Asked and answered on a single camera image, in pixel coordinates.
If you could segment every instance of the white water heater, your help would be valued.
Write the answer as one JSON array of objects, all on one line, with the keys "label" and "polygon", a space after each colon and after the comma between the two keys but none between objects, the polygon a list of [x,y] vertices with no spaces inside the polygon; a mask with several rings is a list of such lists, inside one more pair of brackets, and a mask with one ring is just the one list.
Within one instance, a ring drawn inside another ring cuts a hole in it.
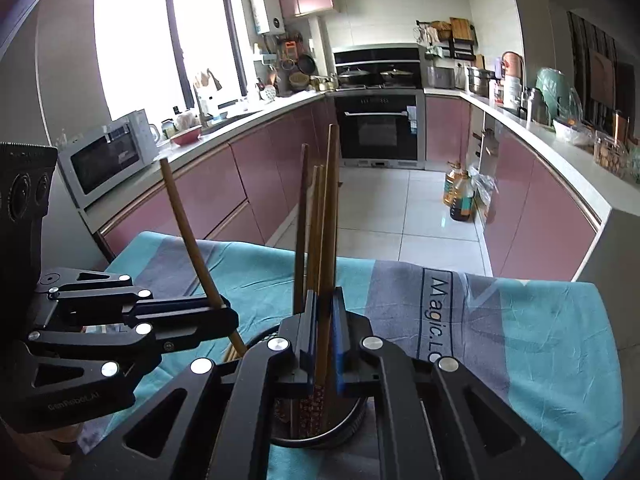
[{"label": "white water heater", "polygon": [[251,0],[258,34],[284,34],[280,0]]}]

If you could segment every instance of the window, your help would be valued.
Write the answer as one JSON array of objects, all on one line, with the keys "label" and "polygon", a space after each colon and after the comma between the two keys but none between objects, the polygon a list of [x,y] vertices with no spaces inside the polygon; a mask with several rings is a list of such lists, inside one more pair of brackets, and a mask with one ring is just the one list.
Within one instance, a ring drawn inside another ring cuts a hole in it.
[{"label": "window", "polygon": [[222,85],[218,105],[246,94],[230,0],[94,0],[95,45],[112,119],[144,108],[158,128],[193,108],[196,74]]}]

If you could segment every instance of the window frame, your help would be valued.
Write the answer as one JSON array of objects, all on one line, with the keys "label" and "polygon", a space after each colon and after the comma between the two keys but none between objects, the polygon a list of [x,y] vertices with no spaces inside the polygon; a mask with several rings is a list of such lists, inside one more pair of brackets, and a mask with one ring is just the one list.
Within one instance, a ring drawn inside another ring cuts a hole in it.
[{"label": "window frame", "polygon": [[[231,40],[231,51],[234,56],[234,63],[236,65],[236,73],[238,74],[238,84],[240,85],[240,95],[245,97],[247,95],[246,85],[246,73],[244,72],[244,65],[242,64],[242,54],[240,52],[240,43],[238,41],[238,32],[236,31],[236,24],[234,21],[233,10],[231,6],[231,0],[222,0],[226,26],[229,31],[229,39]],[[180,81],[180,89],[182,96],[184,97],[184,103],[187,109],[195,108],[195,101],[193,99],[193,92],[191,91],[191,84],[189,83],[189,77],[187,76],[187,69],[184,66],[184,57],[182,48],[180,47],[180,37],[178,36],[178,26],[175,19],[175,7],[174,0],[165,0],[166,13],[169,21],[169,33],[171,37],[172,49],[174,51],[175,67],[178,71],[178,79]],[[233,99],[226,103],[218,105],[218,108],[224,108],[236,103],[238,99]]]}]

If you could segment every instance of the camera lens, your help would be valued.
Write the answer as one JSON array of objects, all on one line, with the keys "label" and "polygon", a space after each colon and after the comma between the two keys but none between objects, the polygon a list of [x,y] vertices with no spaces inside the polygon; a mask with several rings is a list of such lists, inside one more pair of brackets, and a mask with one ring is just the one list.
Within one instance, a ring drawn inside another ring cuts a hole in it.
[{"label": "camera lens", "polygon": [[15,179],[9,195],[9,212],[14,220],[17,220],[27,211],[30,183],[28,175],[20,175]]},{"label": "camera lens", "polygon": [[47,194],[47,189],[49,188],[49,179],[46,174],[40,177],[38,181],[38,185],[36,186],[36,204],[40,204],[42,199]]}]

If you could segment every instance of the oven handle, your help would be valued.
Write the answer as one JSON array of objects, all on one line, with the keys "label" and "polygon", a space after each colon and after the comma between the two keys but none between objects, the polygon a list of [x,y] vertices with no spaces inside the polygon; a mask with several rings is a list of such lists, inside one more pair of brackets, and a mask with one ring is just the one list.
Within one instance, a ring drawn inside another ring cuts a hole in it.
[{"label": "oven handle", "polygon": [[351,113],[351,112],[345,112],[344,113],[347,117],[358,117],[358,116],[369,116],[369,115],[394,115],[394,116],[401,116],[401,117],[408,117],[409,116],[409,112],[359,112],[359,113]]}]

